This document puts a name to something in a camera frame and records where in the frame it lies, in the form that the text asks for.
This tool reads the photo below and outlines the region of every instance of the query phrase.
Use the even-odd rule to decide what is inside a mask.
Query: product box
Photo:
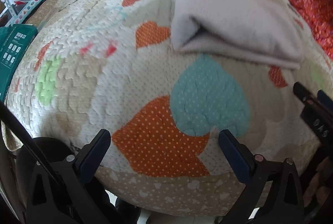
[[[0,101],[4,102],[16,68],[37,33],[32,25],[0,28]]]

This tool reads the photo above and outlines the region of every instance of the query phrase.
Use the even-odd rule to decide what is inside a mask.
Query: quilted fabric
[[[47,17],[50,17],[54,14],[53,9],[54,5],[59,3],[64,3],[66,0],[46,0],[41,4],[38,8],[38,11],[31,15],[28,20],[26,20],[26,24],[32,24],[36,26],[39,30],[46,23]]]
[[[58,4],[17,68],[7,106],[31,136],[55,137],[75,153],[109,130],[96,176],[122,199],[172,215],[224,215],[244,185],[218,146],[219,131],[229,128],[269,160],[291,157],[301,172],[318,141],[299,118],[292,85],[333,95],[331,62],[288,0],[277,1],[304,38],[299,70],[175,53],[174,0]]]

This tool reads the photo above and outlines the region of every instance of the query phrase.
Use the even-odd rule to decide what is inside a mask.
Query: gray cloth
[[[205,52],[299,68],[302,35],[276,0],[176,0],[175,51]]]

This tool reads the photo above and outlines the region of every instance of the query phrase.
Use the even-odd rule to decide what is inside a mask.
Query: orange heart
[[[143,23],[135,32],[136,48],[159,44],[170,37],[170,28],[157,26],[155,22]]]
[[[140,0],[123,0],[122,6],[123,7],[132,6],[137,1],[140,1]]]
[[[187,136],[177,129],[169,108],[169,96],[149,102],[112,135],[132,169],[151,177],[208,176],[199,160],[209,133]]]
[[[44,58],[44,55],[46,53],[46,51],[49,49],[51,43],[53,43],[53,41],[50,41],[49,43],[45,44],[41,50],[38,52],[38,55],[37,55],[37,62],[35,64],[35,67],[34,67],[34,71],[37,71],[39,66],[42,64],[42,60]]]
[[[288,83],[284,80],[280,67],[271,66],[268,72],[268,76],[275,87],[284,88],[288,86]]]

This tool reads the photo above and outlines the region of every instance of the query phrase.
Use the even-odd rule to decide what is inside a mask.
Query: black clamp
[[[239,182],[246,184],[220,224],[303,223],[301,184],[292,159],[287,158],[281,163],[267,161],[260,154],[253,155],[229,130],[220,132],[219,146]],[[249,220],[268,181],[272,181],[272,185],[266,202]]]
[[[90,182],[111,144],[111,135],[101,130],[77,156],[51,163],[59,184],[41,165],[36,165],[27,201],[27,224],[110,224],[84,189]]]
[[[321,142],[325,154],[330,161],[326,163],[321,172],[321,182],[333,187],[333,101],[322,90],[315,97],[301,83],[296,82],[293,92],[304,104],[301,118],[311,128]],[[331,190],[325,203],[321,206],[311,224],[333,223],[333,191]]]

